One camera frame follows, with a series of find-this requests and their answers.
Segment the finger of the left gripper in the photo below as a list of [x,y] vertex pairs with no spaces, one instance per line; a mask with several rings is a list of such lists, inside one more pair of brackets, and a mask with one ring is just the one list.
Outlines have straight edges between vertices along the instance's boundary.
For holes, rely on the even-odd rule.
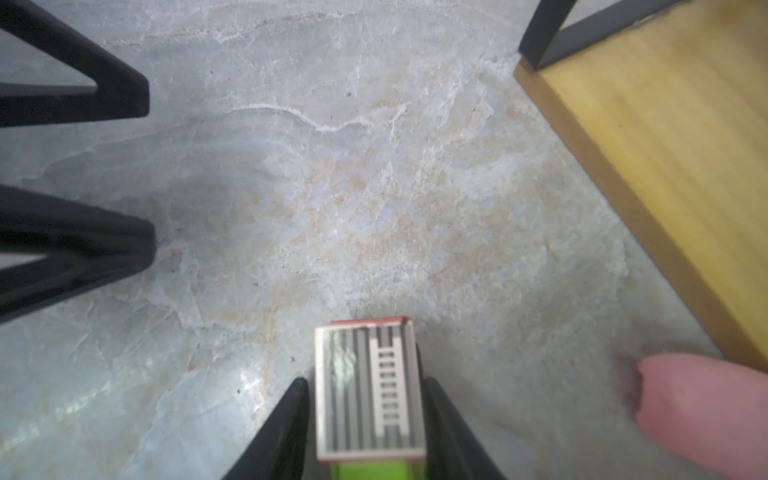
[[1,269],[1,322],[138,274],[156,249],[147,220],[3,186],[1,252],[38,258]]
[[1,3],[3,128],[142,118],[139,71],[32,1]]

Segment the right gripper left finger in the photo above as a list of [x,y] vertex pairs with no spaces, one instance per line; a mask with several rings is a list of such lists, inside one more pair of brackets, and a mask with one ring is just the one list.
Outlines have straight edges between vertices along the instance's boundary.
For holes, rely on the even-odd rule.
[[301,479],[309,420],[309,382],[297,377],[223,479]]

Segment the green truck with box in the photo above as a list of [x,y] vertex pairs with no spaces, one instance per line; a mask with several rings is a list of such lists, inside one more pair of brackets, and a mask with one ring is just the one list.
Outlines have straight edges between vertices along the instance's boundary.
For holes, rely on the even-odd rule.
[[316,455],[334,479],[427,478],[415,330],[407,316],[316,328]]

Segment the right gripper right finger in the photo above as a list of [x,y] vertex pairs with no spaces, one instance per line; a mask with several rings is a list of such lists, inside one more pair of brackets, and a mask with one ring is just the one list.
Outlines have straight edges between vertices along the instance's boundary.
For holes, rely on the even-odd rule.
[[429,479],[505,480],[435,378],[422,381]]

